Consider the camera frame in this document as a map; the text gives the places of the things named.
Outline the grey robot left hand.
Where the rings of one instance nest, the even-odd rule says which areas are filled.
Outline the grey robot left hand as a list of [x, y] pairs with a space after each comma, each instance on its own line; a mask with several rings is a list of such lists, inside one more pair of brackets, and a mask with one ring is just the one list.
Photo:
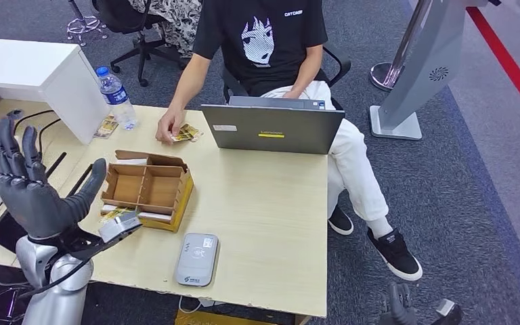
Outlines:
[[13, 130], [12, 119], [0, 119], [0, 198], [30, 237], [56, 236], [89, 214], [106, 177], [106, 160], [99, 158], [92, 164], [91, 175], [79, 192], [61, 198], [47, 180], [35, 146], [36, 129], [25, 128], [21, 145]]

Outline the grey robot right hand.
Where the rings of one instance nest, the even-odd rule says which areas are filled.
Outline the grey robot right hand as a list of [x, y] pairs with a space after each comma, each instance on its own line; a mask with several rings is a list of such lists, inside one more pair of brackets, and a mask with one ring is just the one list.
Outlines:
[[383, 296], [382, 303], [383, 312], [378, 324], [418, 324], [416, 309], [412, 305], [411, 292], [407, 284], [390, 283], [387, 296]]

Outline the person's right hand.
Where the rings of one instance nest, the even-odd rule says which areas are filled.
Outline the person's right hand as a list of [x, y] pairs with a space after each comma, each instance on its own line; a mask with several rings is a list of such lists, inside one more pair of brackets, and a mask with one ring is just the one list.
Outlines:
[[157, 123], [156, 140], [165, 144], [172, 144], [175, 141], [173, 138], [179, 134], [184, 119], [185, 112], [183, 108], [167, 108]]

